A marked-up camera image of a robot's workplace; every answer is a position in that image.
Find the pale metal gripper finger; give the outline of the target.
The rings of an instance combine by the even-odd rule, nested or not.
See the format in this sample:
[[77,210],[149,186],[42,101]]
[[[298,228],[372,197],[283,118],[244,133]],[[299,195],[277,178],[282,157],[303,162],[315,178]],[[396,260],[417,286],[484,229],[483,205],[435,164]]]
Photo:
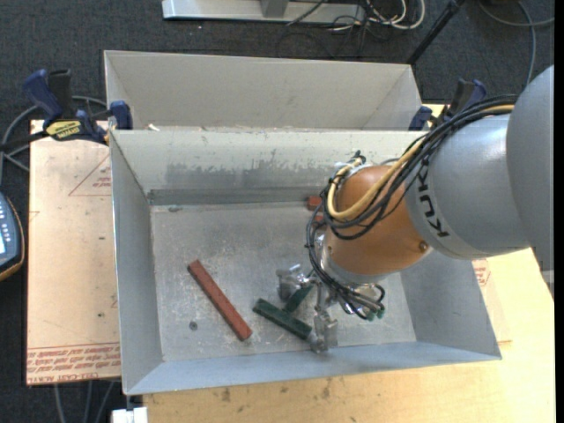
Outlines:
[[278,297],[282,301],[289,301],[295,293],[309,287],[308,279],[302,270],[303,268],[300,263],[287,269],[276,270],[278,277]]
[[322,353],[338,346],[338,321],[329,316],[314,317],[314,337],[310,347],[315,353]]

